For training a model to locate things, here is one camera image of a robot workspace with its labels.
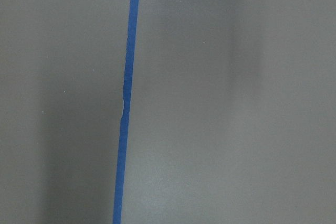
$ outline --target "gray wall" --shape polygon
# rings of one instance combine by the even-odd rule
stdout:
[[[111,223],[129,0],[0,0],[0,223]],[[335,0],[140,0],[122,222],[336,219]]]
[[[140,0],[123,223],[334,223],[335,0]]]
[[[0,223],[111,223],[129,0],[0,5]]]

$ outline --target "tape strip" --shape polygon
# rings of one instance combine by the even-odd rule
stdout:
[[[125,163],[126,163],[126,150],[127,150],[127,137],[128,137],[128,125],[130,117],[130,105],[131,105],[131,92],[132,92],[132,78],[133,78],[133,63],[134,63],[134,51],[135,51],[135,36],[136,36],[136,24],[138,19],[138,5],[139,0],[130,0],[130,12],[128,18],[128,37],[126,45],[126,63],[124,72],[124,87],[123,87],[123,99],[124,108],[120,121],[120,135],[119,135],[119,147],[118,147],[118,160],[117,160],[117,175],[115,181],[114,191],[114,208],[113,208],[113,224],[121,223],[121,208],[122,208],[122,195],[124,188],[124,175],[125,175]]]

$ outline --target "gray floor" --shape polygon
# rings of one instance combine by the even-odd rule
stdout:
[[[0,0],[0,223],[112,220],[129,0]],[[334,224],[335,0],[140,0],[123,224]]]
[[[335,0],[140,0],[122,222],[336,220]]]
[[[129,0],[0,6],[0,223],[111,223]]]

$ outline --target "blue line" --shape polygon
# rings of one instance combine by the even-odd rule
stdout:
[[[135,36],[137,33],[137,18],[138,18],[139,0],[130,0],[130,13],[128,18],[128,37],[126,45],[126,63],[124,73],[124,109],[120,121],[120,135],[117,161],[117,175],[115,181],[114,191],[114,208],[113,208],[113,224],[121,223],[121,207],[122,194],[124,188],[124,175],[126,163],[128,124],[130,117],[131,92],[132,92],[132,78],[133,78],[133,63],[135,50]]]

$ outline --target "gray surface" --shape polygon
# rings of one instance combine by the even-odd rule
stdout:
[[[140,0],[122,222],[334,223],[335,0]]]
[[[0,223],[111,223],[129,0],[0,6]]]

